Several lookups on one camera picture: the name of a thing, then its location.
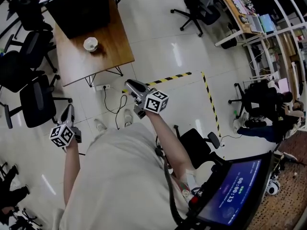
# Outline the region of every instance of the white power outlet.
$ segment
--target white power outlet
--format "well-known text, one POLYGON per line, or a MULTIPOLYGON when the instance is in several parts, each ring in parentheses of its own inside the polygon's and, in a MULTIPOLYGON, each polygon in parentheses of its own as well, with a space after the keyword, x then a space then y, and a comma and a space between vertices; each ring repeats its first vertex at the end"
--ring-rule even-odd
POLYGON ((103 91, 103 90, 104 90, 104 86, 106 87, 106 90, 108 90, 108 89, 111 87, 110 84, 97 85, 97 86, 96 86, 96 90, 97 90, 97 91, 103 91))

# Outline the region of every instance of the blue screen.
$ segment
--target blue screen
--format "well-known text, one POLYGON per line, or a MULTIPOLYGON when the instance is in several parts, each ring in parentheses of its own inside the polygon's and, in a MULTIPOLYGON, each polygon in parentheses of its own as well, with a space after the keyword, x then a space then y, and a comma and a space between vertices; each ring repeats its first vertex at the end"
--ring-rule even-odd
POLYGON ((260 164, 261 160, 234 163, 198 218, 230 226, 249 195, 260 164))

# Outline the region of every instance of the floor marking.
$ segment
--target floor marking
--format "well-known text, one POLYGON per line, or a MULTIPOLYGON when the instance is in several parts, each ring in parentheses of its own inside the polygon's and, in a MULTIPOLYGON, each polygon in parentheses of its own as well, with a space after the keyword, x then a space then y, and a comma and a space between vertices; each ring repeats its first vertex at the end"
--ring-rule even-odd
POLYGON ((219 137, 222 137, 222 136, 221 136, 221 132, 220 132, 220 125, 219 125, 219 122, 218 122, 218 120, 217 120, 216 110, 215 110, 215 107, 214 107, 214 103, 213 103, 212 96, 211 96, 210 91, 209 91, 209 87, 208 87, 208 84, 207 84, 207 81, 206 81, 205 74, 204 74, 203 72, 201 72, 201 76, 202 76, 203 81, 205 82, 206 90, 207 90, 207 92, 208 92, 208 97, 209 97, 209 100, 210 100, 210 102, 211 102, 212 110, 213 110, 213 112, 214 112, 215 122, 216 122, 216 126, 217 126, 218 135, 219 135, 219 137))
POLYGON ((168 78, 165 78, 165 79, 160 79, 160 80, 157 80, 157 81, 153 81, 153 82, 149 82, 149 83, 146 83, 147 86, 153 86, 153 85, 156 85, 158 83, 161 83, 161 82, 167 82, 167 81, 171 81, 173 79, 178 79, 178 78, 182 78, 182 77, 185 77, 185 76, 188 76, 188 75, 191 75, 192 72, 186 72, 186 73, 183 73, 183 74, 178 74, 176 76, 173 76, 173 77, 168 77, 168 78))

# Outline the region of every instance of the black and white pattern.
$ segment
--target black and white pattern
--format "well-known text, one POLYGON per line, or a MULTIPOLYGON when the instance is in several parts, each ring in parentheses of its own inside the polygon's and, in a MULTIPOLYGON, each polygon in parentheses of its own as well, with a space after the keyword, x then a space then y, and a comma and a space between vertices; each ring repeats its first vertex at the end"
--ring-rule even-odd
POLYGON ((65 147, 66 144, 60 139, 60 138, 55 138, 51 140, 54 144, 56 144, 59 148, 60 147, 65 147))
POLYGON ((160 102, 151 98, 148 98, 146 109, 158 112, 160 102))
POLYGON ((161 110, 160 111, 162 111, 163 109, 166 108, 167 102, 168 102, 168 99, 162 102, 162 106, 161 106, 161 110))
POLYGON ((72 136, 73 136, 72 131, 68 127, 65 127, 61 134, 61 137, 63 138, 63 140, 69 143, 72 136))
POLYGON ((166 94, 163 94, 163 93, 161 93, 160 91, 157 91, 157 92, 153 93, 153 95, 156 96, 156 97, 158 97, 158 98, 161 99, 161 100, 164 100, 164 99, 167 97, 166 94))
POLYGON ((55 127, 55 128, 52 130, 52 133, 51 133, 50 138, 55 137, 55 136, 58 136, 58 135, 59 135, 60 129, 61 129, 61 126, 55 127))

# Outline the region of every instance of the black strap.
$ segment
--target black strap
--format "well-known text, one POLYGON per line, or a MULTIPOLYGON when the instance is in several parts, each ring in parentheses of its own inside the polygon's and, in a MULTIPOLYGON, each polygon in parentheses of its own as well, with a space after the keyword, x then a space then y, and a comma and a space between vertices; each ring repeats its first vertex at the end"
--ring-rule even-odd
POLYGON ((177 225, 180 225, 183 222, 183 219, 179 215, 177 207, 176 207, 173 184, 172 184, 171 176, 168 172, 166 157, 163 155, 162 150, 159 148, 155 149, 155 153, 157 154, 157 156, 161 157, 164 160, 164 174, 165 174, 165 178, 166 178, 168 190, 169 190, 169 206, 170 206, 172 217, 175 223, 177 225))

